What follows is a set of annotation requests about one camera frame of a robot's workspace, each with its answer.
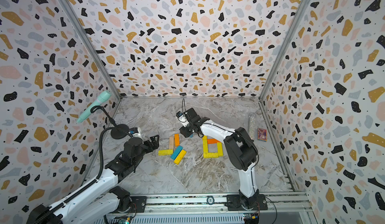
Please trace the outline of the orange block diagonal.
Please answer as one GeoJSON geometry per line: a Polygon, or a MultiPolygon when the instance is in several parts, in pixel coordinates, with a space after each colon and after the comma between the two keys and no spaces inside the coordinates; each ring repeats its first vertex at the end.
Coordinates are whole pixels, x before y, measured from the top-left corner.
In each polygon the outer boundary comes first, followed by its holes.
{"type": "Polygon", "coordinates": [[[216,139],[208,139],[208,140],[207,140],[207,143],[208,143],[208,144],[217,144],[217,143],[220,143],[220,141],[219,141],[219,140],[216,140],[216,139]]]}

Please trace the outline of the yellow block top vertical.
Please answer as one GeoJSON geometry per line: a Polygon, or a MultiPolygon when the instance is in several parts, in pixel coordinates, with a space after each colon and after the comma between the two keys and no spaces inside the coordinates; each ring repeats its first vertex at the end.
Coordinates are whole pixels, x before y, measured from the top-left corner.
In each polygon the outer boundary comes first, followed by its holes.
{"type": "Polygon", "coordinates": [[[204,158],[218,158],[218,153],[204,153],[204,158]]]}

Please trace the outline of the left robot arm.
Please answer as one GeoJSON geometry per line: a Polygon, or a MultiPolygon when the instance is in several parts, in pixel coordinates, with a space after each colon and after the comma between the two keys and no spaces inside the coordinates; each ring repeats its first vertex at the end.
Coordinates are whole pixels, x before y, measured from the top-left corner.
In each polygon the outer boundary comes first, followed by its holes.
{"type": "Polygon", "coordinates": [[[96,177],[72,194],[49,206],[39,205],[29,214],[29,224],[85,224],[113,212],[136,209],[130,193],[118,186],[136,172],[144,155],[159,147],[159,135],[143,141],[132,137],[124,144],[115,159],[110,161],[96,177]]]}

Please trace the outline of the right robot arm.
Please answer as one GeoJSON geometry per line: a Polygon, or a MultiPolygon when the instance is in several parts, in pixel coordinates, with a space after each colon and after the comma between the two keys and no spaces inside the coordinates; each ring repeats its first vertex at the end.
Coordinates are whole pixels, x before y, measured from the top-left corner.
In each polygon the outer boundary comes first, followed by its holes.
{"type": "Polygon", "coordinates": [[[257,187],[254,167],[259,161],[259,153],[247,131],[221,126],[207,117],[200,117],[193,108],[177,112],[176,118],[182,123],[180,133],[189,137],[193,133],[212,137],[224,144],[230,162],[238,170],[240,179],[240,205],[250,210],[257,204],[257,187]]]}

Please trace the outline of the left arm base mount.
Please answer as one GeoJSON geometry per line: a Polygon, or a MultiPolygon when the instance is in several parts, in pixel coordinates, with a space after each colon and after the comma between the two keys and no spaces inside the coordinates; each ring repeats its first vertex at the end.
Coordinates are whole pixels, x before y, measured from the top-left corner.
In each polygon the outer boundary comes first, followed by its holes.
{"type": "Polygon", "coordinates": [[[123,197],[120,199],[116,211],[122,214],[144,213],[146,202],[147,202],[146,196],[123,197]]]}

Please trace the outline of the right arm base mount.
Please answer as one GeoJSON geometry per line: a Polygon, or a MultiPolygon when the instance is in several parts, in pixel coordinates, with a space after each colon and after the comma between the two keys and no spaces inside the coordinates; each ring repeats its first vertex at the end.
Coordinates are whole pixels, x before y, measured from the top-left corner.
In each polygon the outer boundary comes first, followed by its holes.
{"type": "Polygon", "coordinates": [[[229,211],[266,211],[268,209],[265,195],[255,194],[250,198],[242,194],[230,194],[226,196],[224,204],[229,211]]]}

